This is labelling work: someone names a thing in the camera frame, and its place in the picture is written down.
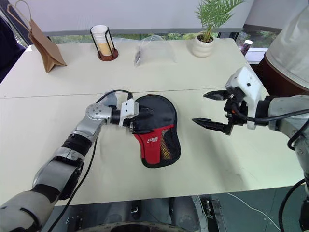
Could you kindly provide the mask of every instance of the dark cloth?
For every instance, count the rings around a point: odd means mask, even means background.
[[[25,48],[17,43],[10,26],[0,17],[0,83],[24,51]]]

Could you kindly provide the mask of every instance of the robotic arm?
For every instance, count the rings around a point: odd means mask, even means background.
[[[0,207],[0,231],[38,231],[48,220],[58,200],[69,198],[82,172],[84,158],[97,139],[101,126],[130,124],[130,118],[139,114],[139,104],[129,94],[116,106],[91,104],[85,117],[69,135],[62,147],[37,172],[30,191],[17,194]]]
[[[243,67],[230,77],[225,85],[226,90],[212,91],[204,95],[213,100],[226,100],[224,110],[227,112],[228,124],[213,122],[207,118],[192,120],[202,127],[221,131],[226,135],[231,134],[234,125],[247,124],[251,130],[254,130],[256,125],[268,125],[271,130],[288,136],[288,146],[295,150],[304,171],[307,199],[303,203],[299,221],[303,231],[309,230],[309,96],[267,96],[262,100],[262,87],[255,73]]]

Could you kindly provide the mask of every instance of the paper cup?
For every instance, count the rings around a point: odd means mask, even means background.
[[[111,49],[113,48],[111,41],[109,40],[106,41],[105,33],[107,30],[108,28],[105,25],[96,25],[91,28],[91,33],[93,35],[93,38],[95,39],[95,43],[97,44],[102,55],[104,56],[111,55],[111,51],[108,47],[108,44],[110,45]]]

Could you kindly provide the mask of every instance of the plastic bag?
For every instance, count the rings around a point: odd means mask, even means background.
[[[134,66],[145,64],[175,64],[176,57],[172,46],[161,36],[152,35],[141,40],[135,55]]]

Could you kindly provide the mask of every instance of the small bottle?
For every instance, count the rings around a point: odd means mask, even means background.
[[[243,46],[240,49],[241,53],[244,56],[247,54],[247,51],[249,50],[249,48],[251,47],[252,44],[253,44],[253,42],[251,40],[245,40],[245,42],[243,43]]]

